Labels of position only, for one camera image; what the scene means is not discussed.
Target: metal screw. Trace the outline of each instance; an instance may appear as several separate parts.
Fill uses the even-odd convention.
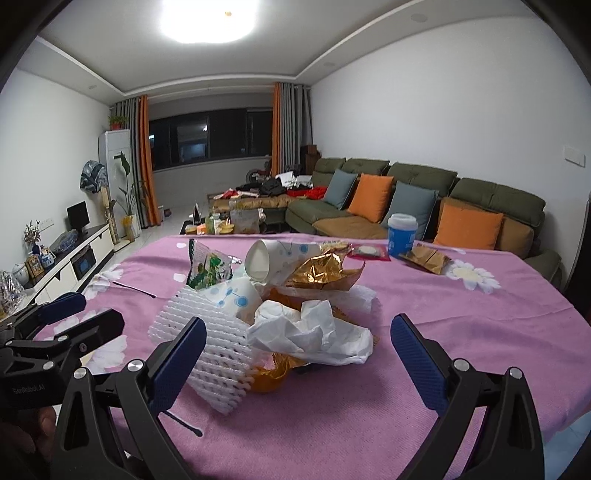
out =
[[[523,377],[523,372],[517,367],[511,367],[509,369],[509,375],[512,376],[513,378],[516,378],[517,380],[519,380],[520,378]]]
[[[141,360],[132,360],[127,364],[127,370],[130,372],[137,372],[138,370],[142,370],[144,363]]]
[[[86,376],[86,368],[78,368],[74,372],[74,378],[77,380],[84,378],[85,376]]]
[[[458,358],[457,360],[454,360],[453,366],[456,370],[459,370],[460,372],[467,372],[468,370],[470,370],[470,364],[467,360],[464,360],[463,358]]]

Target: green sofa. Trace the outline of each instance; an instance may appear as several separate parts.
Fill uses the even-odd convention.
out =
[[[523,236],[526,250],[515,252],[506,243],[497,244],[497,249],[515,252],[527,264],[537,270],[546,280],[558,287],[561,282],[560,256],[552,250],[540,250],[539,234],[544,223],[545,201],[528,192],[508,186],[477,179],[458,179],[454,171],[422,165],[394,163],[385,160],[321,158],[313,173],[327,186],[337,168],[354,173],[384,174],[418,187],[438,190],[440,198],[435,205],[425,235],[432,241],[437,234],[441,201],[461,204],[491,212],[503,213],[507,218],[506,230],[515,228]],[[285,221],[297,232],[312,235],[327,235],[340,238],[387,238],[388,232],[380,224],[351,215],[346,209],[336,209],[322,200],[295,200],[285,213]]]

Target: blue cup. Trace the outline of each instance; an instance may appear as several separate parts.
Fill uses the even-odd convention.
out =
[[[393,213],[388,219],[388,254],[397,257],[413,248],[417,219],[406,213]]]

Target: human hand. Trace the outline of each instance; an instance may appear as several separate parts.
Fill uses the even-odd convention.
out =
[[[53,407],[19,412],[14,423],[0,421],[0,437],[24,453],[39,452],[49,461],[56,433],[56,418]]]

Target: white foam net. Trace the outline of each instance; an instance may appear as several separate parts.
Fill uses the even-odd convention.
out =
[[[207,342],[187,383],[215,410],[228,414],[250,389],[261,353],[248,346],[246,323],[189,287],[167,303],[148,336],[156,344],[173,340],[193,317],[205,322]]]

